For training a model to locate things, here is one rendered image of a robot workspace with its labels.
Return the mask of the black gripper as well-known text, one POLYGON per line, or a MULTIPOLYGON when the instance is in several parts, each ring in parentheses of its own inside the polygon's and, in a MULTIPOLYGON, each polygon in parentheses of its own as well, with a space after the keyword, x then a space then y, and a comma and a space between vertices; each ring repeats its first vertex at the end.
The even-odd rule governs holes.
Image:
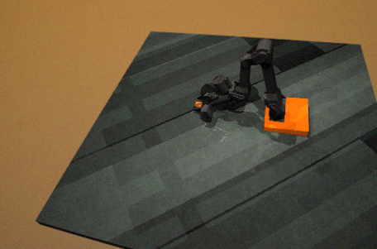
MULTIPOLYGON (((209 85, 217 89, 213 83, 210 83, 209 85)), ((204 105, 202 104, 201 107, 195 108, 194 111, 202 113, 206 119, 211 119, 213 115, 212 106, 216 108, 218 104, 221 104, 222 106, 225 104, 222 101, 221 93, 217 91, 216 94, 217 94, 217 97, 215 99, 213 99, 210 102, 208 101, 208 104, 204 104, 204 105)), ((200 95, 198 99, 204 99, 204 98, 202 95, 200 95)))

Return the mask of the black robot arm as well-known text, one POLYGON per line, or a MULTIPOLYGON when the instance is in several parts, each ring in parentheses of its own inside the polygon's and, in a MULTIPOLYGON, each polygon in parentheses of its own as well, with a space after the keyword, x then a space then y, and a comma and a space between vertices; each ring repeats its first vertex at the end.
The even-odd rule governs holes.
POLYGON ((203 98, 210 102, 217 97, 216 92, 219 91, 224 103, 248 101, 251 93, 251 66, 260 64, 265 78, 264 101, 267 108, 270 109, 270 121, 284 122, 286 97, 276 86, 272 63, 273 47, 274 43, 272 40, 267 38, 261 39, 241 57, 240 82, 233 80, 231 83, 227 76, 225 77, 220 74, 212 81, 217 89, 209 84, 202 86, 200 93, 203 98), (237 91, 236 86, 238 86, 237 91))

